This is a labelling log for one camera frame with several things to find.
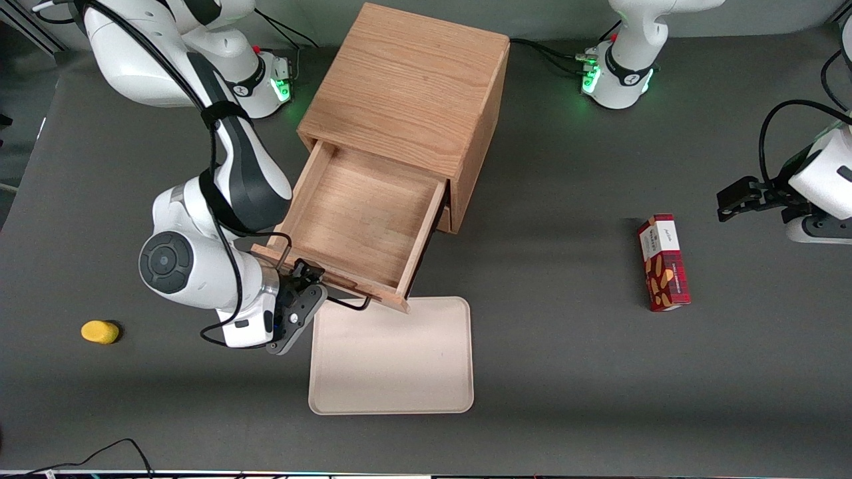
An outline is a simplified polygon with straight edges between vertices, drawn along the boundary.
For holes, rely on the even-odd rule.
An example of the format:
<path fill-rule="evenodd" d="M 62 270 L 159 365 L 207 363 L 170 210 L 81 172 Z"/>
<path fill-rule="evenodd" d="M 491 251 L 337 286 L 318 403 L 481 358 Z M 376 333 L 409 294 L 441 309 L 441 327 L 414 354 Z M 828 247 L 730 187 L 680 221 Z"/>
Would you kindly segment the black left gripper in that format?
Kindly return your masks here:
<path fill-rule="evenodd" d="M 811 203 L 790 185 L 791 176 L 761 180 L 744 176 L 716 194 L 716 216 L 719 222 L 730 221 L 746 212 L 763 212 L 781 208 L 784 224 L 811 216 Z"/>

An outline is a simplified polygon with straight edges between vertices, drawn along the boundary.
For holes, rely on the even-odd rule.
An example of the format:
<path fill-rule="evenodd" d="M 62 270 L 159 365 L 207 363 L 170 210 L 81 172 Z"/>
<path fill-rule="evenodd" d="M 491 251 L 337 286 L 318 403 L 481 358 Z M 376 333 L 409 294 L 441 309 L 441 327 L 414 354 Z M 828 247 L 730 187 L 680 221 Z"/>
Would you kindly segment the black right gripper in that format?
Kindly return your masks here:
<path fill-rule="evenodd" d="M 325 270 L 322 267 L 298 258 L 292 273 L 280 277 L 280 290 L 274 307 L 273 339 L 266 345 L 268 354 L 285 355 L 311 325 L 328 299 L 323 275 Z"/>

